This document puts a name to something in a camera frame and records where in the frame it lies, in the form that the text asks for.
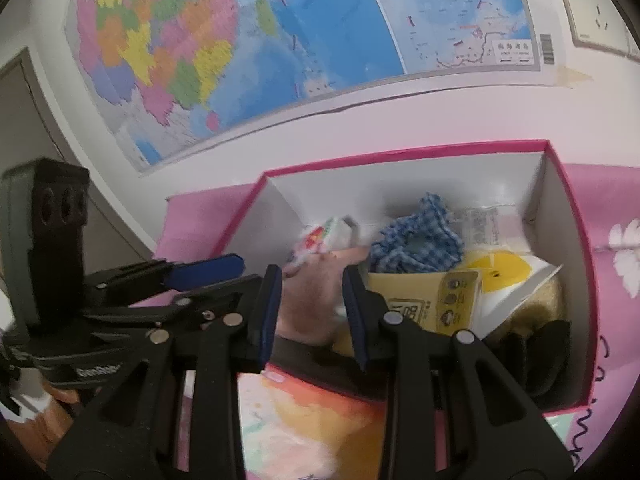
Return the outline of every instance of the gingham fabric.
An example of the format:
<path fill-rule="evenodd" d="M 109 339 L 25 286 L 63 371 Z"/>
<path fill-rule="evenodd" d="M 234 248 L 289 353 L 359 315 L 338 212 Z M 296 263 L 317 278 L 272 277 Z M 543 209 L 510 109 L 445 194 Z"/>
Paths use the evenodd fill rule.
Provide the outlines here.
<path fill-rule="evenodd" d="M 394 220 L 371 247 L 372 272 L 444 272 L 462 261 L 463 243 L 449 227 L 442 199 L 427 193 L 420 210 Z"/>

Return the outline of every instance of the pink tablecloth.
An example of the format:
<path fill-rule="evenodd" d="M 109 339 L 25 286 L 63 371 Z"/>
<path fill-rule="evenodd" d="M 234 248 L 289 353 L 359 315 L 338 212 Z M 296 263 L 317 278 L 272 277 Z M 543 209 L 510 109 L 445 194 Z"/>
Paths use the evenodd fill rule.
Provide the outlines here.
<path fill-rule="evenodd" d="M 567 165 L 590 238 L 600 305 L 597 383 L 588 410 L 558 431 L 580 466 L 598 447 L 640 374 L 640 170 Z M 211 256 L 251 185 L 171 199 L 156 256 L 195 261 Z"/>

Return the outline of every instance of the wall socket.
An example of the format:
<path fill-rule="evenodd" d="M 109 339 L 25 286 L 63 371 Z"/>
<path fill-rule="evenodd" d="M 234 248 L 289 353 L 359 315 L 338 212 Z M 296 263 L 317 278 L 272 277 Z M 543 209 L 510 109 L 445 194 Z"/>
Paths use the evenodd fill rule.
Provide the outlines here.
<path fill-rule="evenodd" d="M 622 16 L 611 0 L 564 0 L 577 46 L 640 57 Z"/>

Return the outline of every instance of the pink box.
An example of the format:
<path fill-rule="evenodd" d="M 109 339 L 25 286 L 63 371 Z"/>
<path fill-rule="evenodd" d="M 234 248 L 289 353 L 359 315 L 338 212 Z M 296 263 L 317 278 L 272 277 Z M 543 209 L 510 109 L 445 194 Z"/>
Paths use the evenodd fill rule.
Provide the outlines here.
<path fill-rule="evenodd" d="M 235 252 L 248 272 L 283 265 L 300 232 L 331 216 L 359 225 L 361 243 L 410 213 L 425 192 L 450 208 L 516 205 L 537 256 L 562 265 L 571 350 L 547 415 L 588 405 L 598 307 L 584 222 L 548 140 L 478 142 L 372 153 L 268 171 L 239 205 L 213 254 Z"/>

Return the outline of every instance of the black clamp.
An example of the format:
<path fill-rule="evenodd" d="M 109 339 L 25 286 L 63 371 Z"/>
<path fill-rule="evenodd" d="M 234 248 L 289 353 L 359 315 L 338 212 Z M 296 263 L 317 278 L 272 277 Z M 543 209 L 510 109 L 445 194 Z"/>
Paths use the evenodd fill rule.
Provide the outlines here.
<path fill-rule="evenodd" d="M 20 380 L 20 368 L 12 364 L 6 350 L 0 346 L 0 404 L 16 415 L 20 415 L 20 406 L 12 398 L 11 388 Z"/>
<path fill-rule="evenodd" d="M 200 330 L 202 316 L 218 308 L 198 306 L 200 287 L 226 283 L 216 301 L 231 310 L 241 296 L 257 293 L 257 276 L 229 282 L 244 272 L 236 254 L 193 264 L 152 260 L 85 276 L 88 184 L 84 168 L 47 159 L 13 168 L 0 182 L 0 241 L 15 315 L 14 327 L 2 336 L 4 396 L 9 371 L 15 375 L 20 367 L 38 368 L 54 387 L 91 391 L 119 370 L 149 331 L 164 324 Z M 168 306 L 129 307 L 168 290 L 195 296 L 177 296 Z M 6 405 L 18 411 L 14 402 Z"/>
<path fill-rule="evenodd" d="M 263 370 L 273 346 L 281 271 L 179 296 L 175 315 L 138 340 L 47 463 L 54 480 L 244 478 L 240 372 Z M 186 370 L 196 370 L 190 473 L 174 467 Z"/>
<path fill-rule="evenodd" d="M 385 367 L 388 383 L 380 479 L 562 480 L 573 463 L 531 398 L 476 336 L 426 332 L 343 275 L 356 360 Z M 434 412 L 446 416 L 447 463 L 436 473 Z"/>

